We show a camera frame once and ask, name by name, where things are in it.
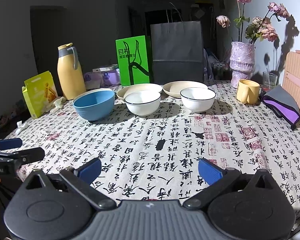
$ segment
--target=glass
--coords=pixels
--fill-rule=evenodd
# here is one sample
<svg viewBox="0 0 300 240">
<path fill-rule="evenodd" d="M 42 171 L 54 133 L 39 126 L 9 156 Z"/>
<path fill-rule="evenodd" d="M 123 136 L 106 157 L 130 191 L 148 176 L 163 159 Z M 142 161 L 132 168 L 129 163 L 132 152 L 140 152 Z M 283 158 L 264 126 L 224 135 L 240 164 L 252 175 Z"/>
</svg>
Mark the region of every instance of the glass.
<svg viewBox="0 0 300 240">
<path fill-rule="evenodd" d="M 277 85 L 278 76 L 276 74 L 264 72 L 263 73 L 263 83 L 262 83 L 262 91 L 269 92 L 274 89 Z"/>
</svg>

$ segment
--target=white tissue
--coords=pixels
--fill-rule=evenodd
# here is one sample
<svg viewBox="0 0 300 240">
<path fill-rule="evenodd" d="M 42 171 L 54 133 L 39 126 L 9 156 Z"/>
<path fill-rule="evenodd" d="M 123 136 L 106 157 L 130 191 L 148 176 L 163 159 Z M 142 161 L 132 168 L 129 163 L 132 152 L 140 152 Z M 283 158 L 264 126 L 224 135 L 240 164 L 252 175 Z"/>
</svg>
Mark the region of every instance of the white tissue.
<svg viewBox="0 0 300 240">
<path fill-rule="evenodd" d="M 19 135 L 24 129 L 27 129 L 29 124 L 27 122 L 22 123 L 22 121 L 17 122 L 18 129 L 16 130 L 16 135 Z"/>
<path fill-rule="evenodd" d="M 50 113 L 54 114 L 59 111 L 59 109 L 63 108 L 63 104 L 66 102 L 66 99 L 64 97 L 56 99 L 53 104 L 54 108 L 51 109 Z"/>
</svg>

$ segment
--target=calligraphy tablecloth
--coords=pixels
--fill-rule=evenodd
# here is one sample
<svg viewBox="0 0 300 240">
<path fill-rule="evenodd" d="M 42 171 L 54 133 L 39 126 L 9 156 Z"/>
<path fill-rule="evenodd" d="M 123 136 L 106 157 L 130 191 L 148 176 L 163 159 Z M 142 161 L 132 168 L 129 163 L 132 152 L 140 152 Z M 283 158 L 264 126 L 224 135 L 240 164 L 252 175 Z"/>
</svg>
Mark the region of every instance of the calligraphy tablecloth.
<svg viewBox="0 0 300 240">
<path fill-rule="evenodd" d="M 120 100 L 109 117 L 95 123 L 78 116 L 71 102 L 56 114 L 29 119 L 29 128 L 19 135 L 21 149 L 42 147 L 46 156 L 23 166 L 18 175 L 24 180 L 33 169 L 58 173 L 98 157 L 102 172 L 92 186 L 117 202 L 179 199 L 182 203 L 208 186 L 198 173 L 201 157 L 242 173 L 265 168 L 295 209 L 295 229 L 299 228 L 300 125 L 291 131 L 263 104 L 241 104 L 228 82 L 210 89 L 217 97 L 203 115 L 191 113 L 180 99 L 163 93 L 159 110 L 146 119 L 131 114 Z M 7 138 L 15 137 L 12 133 Z"/>
</svg>

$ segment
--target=straw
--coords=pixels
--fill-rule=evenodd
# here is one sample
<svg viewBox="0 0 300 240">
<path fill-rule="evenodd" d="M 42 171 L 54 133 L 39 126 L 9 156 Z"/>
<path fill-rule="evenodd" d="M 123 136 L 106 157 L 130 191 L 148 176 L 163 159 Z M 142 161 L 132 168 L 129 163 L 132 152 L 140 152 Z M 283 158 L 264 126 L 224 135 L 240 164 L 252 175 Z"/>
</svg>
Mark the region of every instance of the straw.
<svg viewBox="0 0 300 240">
<path fill-rule="evenodd" d="M 267 68 L 267 73 L 268 73 L 268 85 L 269 85 L 269 88 L 270 88 L 270 76 L 269 76 L 269 70 Z"/>
</svg>

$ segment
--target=yellow thermos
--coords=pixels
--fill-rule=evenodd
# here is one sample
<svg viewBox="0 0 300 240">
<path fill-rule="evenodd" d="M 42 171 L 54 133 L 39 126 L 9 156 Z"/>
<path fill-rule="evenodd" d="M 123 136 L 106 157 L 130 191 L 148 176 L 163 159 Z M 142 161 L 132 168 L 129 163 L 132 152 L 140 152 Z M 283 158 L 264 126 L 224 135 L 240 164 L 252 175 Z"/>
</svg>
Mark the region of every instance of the yellow thermos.
<svg viewBox="0 0 300 240">
<path fill-rule="evenodd" d="M 63 96 L 67 100 L 86 92 L 81 65 L 78 59 L 76 48 L 72 43 L 58 47 L 58 76 Z"/>
</svg>

